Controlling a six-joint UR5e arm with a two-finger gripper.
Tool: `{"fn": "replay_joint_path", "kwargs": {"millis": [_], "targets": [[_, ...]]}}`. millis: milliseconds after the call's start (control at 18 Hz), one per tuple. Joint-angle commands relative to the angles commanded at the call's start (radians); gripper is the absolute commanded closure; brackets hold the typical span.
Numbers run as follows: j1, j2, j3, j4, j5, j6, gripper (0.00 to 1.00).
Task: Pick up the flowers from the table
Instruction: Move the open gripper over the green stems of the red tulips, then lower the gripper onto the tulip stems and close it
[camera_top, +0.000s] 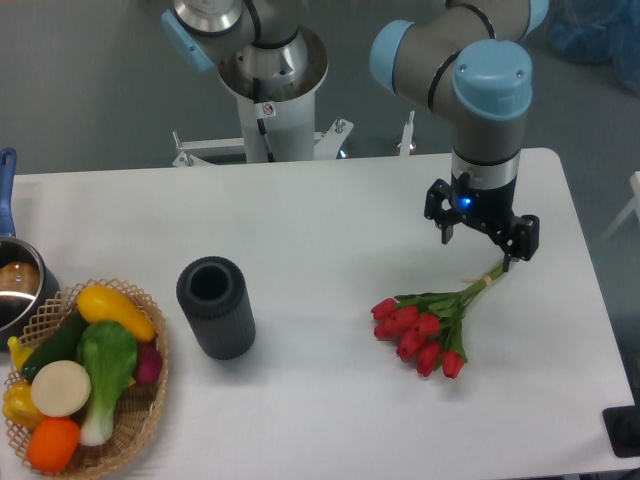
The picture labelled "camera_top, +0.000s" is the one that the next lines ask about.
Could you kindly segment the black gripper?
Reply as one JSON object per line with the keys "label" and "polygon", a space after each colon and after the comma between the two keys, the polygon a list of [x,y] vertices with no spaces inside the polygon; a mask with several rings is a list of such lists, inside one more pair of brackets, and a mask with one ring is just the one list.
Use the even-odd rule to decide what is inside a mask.
{"label": "black gripper", "polygon": [[459,223],[488,236],[503,251],[502,271],[508,272],[513,259],[529,260],[536,253],[540,220],[514,213],[515,177],[489,188],[474,181],[468,171],[453,171],[449,182],[436,180],[427,191],[424,216],[441,230],[443,245],[449,243]]}

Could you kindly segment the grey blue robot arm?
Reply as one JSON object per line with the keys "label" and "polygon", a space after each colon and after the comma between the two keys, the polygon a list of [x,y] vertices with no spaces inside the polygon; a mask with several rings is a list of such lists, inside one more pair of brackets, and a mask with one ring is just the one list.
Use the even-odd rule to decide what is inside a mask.
{"label": "grey blue robot arm", "polygon": [[[506,261],[529,260],[539,219],[512,204],[532,62],[521,41],[545,18],[544,1],[450,1],[425,26],[396,20],[369,54],[374,79],[453,129],[451,177],[428,190],[424,215],[443,241],[457,224],[487,235]],[[327,51],[283,1],[176,1],[162,14],[169,41],[192,68],[216,69],[236,97],[246,158],[315,156],[315,93]]]}

